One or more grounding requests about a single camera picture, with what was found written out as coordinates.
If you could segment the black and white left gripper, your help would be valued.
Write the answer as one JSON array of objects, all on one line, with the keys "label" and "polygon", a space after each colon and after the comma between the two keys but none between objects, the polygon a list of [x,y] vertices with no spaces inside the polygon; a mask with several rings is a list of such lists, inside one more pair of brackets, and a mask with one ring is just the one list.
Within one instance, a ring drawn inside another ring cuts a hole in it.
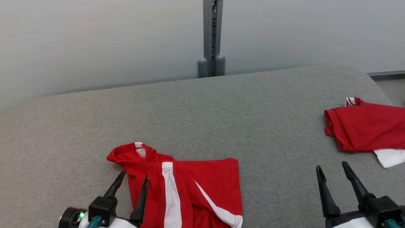
[{"label": "black and white left gripper", "polygon": [[120,188],[126,172],[121,171],[104,194],[98,196],[90,205],[79,223],[80,228],[139,228],[144,221],[149,177],[146,176],[135,209],[130,220],[118,218],[116,214],[117,199],[115,194]]}]

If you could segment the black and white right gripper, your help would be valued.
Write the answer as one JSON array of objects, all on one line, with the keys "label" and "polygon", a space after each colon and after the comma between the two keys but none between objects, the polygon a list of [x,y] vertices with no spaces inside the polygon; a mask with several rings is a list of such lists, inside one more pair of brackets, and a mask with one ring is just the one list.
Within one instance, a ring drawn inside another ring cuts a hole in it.
[{"label": "black and white right gripper", "polygon": [[327,187],[327,179],[320,165],[316,167],[318,188],[323,217],[326,218],[327,228],[403,228],[404,206],[397,205],[390,197],[376,198],[368,192],[357,177],[349,163],[342,162],[346,178],[350,181],[358,203],[364,204],[363,210],[340,214],[340,208],[335,204]]}]

